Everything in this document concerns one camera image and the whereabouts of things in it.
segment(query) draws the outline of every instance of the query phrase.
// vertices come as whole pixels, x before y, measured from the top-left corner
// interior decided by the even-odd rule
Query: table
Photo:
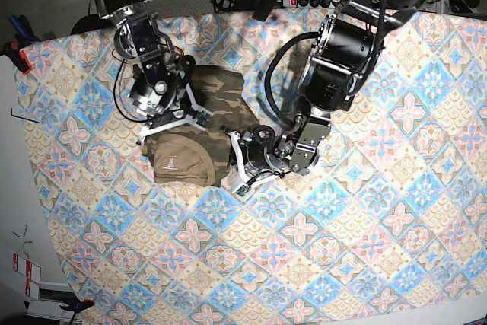
[[[198,63],[241,72],[244,99],[271,123],[266,68],[323,17],[278,10],[265,24],[236,13],[160,28]],[[112,36],[32,45],[34,70],[16,74],[21,113],[40,121],[24,123],[25,142],[55,251],[75,293],[96,301],[88,323],[319,323],[487,289],[486,22],[417,14],[388,35],[351,110],[333,114],[312,173],[248,202],[153,183],[140,126],[113,105]],[[309,47],[277,68],[279,103]]]

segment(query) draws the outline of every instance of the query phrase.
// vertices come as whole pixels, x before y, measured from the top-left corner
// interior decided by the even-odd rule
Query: electrical outlet
[[[329,8],[330,0],[282,0],[283,8]]]

